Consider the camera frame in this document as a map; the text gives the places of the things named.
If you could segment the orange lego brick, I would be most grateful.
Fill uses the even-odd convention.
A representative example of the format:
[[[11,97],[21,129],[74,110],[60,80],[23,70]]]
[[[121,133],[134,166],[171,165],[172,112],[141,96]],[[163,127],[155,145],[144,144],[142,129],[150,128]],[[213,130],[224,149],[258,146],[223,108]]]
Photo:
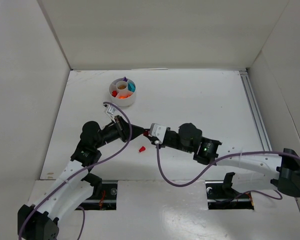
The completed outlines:
[[[130,94],[128,92],[119,92],[116,96],[117,99],[126,99],[126,98],[129,98],[130,97]]]

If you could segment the white round divided container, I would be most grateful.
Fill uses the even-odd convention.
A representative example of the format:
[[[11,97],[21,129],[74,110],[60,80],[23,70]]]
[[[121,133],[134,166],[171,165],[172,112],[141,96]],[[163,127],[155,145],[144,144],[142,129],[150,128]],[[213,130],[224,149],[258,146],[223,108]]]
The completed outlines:
[[[119,107],[131,106],[137,97],[136,84],[127,77],[114,80],[108,91],[111,101]]]

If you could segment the long teal lego brick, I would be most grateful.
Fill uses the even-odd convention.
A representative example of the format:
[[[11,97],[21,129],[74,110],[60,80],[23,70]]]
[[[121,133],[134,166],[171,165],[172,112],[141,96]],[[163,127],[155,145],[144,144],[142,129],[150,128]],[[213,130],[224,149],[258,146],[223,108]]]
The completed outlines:
[[[135,85],[132,82],[129,82],[127,86],[128,86],[128,90],[130,92],[133,92],[133,93],[135,92],[136,87],[135,87]]]

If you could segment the brown lego plate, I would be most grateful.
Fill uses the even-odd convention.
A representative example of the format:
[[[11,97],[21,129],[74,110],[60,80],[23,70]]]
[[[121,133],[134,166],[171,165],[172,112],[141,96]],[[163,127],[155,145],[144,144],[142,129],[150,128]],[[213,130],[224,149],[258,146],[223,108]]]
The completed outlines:
[[[126,85],[122,84],[122,85],[118,86],[117,88],[118,88],[119,90],[123,90],[123,89],[125,89],[126,87],[127,87]]]

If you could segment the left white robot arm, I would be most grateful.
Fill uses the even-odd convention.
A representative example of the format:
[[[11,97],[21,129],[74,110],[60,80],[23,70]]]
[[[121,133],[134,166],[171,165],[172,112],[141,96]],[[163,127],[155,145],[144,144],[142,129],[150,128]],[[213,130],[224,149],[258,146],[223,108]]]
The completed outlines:
[[[17,213],[17,231],[20,240],[55,240],[59,234],[58,223],[77,209],[89,197],[97,194],[102,179],[91,170],[103,163],[100,148],[120,139],[125,145],[145,132],[117,115],[104,128],[95,121],[82,127],[80,141],[61,175],[32,205],[24,204]]]

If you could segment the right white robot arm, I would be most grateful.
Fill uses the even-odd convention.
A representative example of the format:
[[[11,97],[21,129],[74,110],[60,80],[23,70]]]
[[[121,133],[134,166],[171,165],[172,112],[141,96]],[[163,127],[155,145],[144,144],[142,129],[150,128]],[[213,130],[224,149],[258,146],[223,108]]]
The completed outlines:
[[[227,173],[224,191],[243,193],[250,190],[277,190],[281,194],[300,198],[300,157],[289,148],[282,152],[252,151],[219,156],[221,142],[203,137],[192,123],[184,123],[178,131],[160,126],[154,133],[159,147],[169,147],[193,155],[193,159],[207,167],[227,166],[248,170],[248,173]]]

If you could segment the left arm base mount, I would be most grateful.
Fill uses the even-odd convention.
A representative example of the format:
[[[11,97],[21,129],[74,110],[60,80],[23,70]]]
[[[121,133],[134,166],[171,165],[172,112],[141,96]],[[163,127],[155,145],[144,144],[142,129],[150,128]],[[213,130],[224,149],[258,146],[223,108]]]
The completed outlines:
[[[86,211],[114,211],[117,209],[118,181],[103,181],[100,190],[79,206]]]

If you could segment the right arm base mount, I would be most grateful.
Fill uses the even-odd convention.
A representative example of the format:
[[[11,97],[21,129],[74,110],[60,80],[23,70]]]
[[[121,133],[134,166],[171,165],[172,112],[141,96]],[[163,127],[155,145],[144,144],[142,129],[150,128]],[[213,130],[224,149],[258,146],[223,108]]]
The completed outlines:
[[[251,195],[249,193],[240,195],[232,188],[234,176],[235,173],[230,172],[225,175],[223,181],[205,183],[209,210],[254,210]]]

